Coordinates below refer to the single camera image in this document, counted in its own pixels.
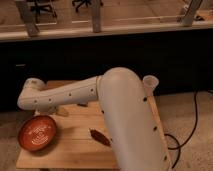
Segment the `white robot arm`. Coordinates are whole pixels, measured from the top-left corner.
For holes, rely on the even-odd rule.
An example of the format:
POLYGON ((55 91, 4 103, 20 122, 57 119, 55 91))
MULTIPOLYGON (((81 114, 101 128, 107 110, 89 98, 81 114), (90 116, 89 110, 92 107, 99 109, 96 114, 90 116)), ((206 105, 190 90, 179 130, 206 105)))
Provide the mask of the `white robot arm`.
POLYGON ((46 90, 37 78, 25 81, 17 105, 42 110, 97 101, 120 171, 171 171, 167 148, 152 114, 142 81, 128 68, 46 90))

